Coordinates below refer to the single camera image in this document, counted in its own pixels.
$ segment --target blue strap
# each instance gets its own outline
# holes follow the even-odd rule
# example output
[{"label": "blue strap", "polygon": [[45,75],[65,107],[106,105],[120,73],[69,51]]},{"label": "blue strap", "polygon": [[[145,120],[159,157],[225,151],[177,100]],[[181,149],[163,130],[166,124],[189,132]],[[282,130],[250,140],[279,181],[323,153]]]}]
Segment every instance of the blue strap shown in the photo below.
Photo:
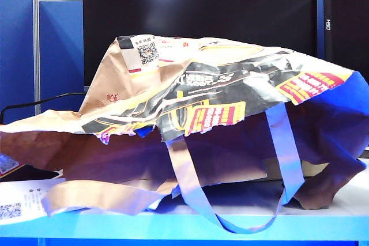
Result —
[{"label": "blue strap", "polygon": [[291,200],[304,182],[300,158],[284,103],[268,109],[266,114],[285,189],[278,202],[275,215],[260,226],[241,228],[216,214],[201,188],[185,139],[178,137],[166,142],[184,201],[209,221],[232,233],[250,234],[268,228],[276,219],[281,206]]}]

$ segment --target cable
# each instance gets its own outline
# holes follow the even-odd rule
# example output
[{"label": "cable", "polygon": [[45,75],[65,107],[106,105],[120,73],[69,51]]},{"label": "cable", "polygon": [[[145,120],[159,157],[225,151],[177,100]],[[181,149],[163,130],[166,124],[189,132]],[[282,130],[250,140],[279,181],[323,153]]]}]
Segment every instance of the cable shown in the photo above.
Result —
[{"label": "cable", "polygon": [[64,97],[64,96],[70,96],[70,95],[86,95],[86,93],[85,92],[69,92],[69,93],[60,94],[58,96],[48,98],[48,99],[44,99],[44,100],[40,100],[40,101],[36,101],[36,102],[30,102],[30,103],[7,106],[4,109],[2,109],[1,112],[0,112],[0,124],[4,123],[4,113],[7,109],[15,109],[15,108],[24,108],[24,107],[34,106],[34,105],[45,103],[45,102],[53,100],[53,99],[57,99],[57,98]]}]

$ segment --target paper bag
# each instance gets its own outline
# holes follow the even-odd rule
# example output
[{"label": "paper bag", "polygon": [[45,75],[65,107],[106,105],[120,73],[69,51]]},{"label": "paper bag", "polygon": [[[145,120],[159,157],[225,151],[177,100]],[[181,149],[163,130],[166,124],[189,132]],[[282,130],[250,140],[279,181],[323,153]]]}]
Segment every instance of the paper bag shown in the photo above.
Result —
[{"label": "paper bag", "polygon": [[[318,209],[365,166],[369,87],[357,72],[280,47],[152,35],[110,45],[79,112],[0,126],[0,152],[69,181],[49,214],[98,207],[137,214],[179,184],[186,203],[231,232],[203,186],[265,177],[277,157],[285,190]],[[304,182],[300,159],[329,165]]]}]

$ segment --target black screen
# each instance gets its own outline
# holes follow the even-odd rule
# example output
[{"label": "black screen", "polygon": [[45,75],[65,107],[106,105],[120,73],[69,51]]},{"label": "black screen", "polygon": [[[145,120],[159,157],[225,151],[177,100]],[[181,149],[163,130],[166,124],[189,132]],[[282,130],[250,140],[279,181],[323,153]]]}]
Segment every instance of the black screen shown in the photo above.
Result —
[{"label": "black screen", "polygon": [[369,1],[325,0],[326,59],[369,82]]},{"label": "black screen", "polygon": [[115,37],[222,37],[316,53],[317,0],[84,0],[85,85]]}]

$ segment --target blue partition wall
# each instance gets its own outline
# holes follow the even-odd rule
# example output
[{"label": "blue partition wall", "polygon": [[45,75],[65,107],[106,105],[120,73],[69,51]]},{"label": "blue partition wall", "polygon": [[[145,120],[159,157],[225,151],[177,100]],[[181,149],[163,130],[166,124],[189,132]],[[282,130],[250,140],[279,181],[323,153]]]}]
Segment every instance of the blue partition wall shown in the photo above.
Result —
[{"label": "blue partition wall", "polygon": [[[0,0],[0,109],[34,101],[32,11],[32,0]],[[34,114],[34,107],[11,109],[4,123]]]},{"label": "blue partition wall", "polygon": [[[82,0],[40,0],[41,99],[84,91]],[[41,105],[78,111],[83,96],[67,96]]]}]

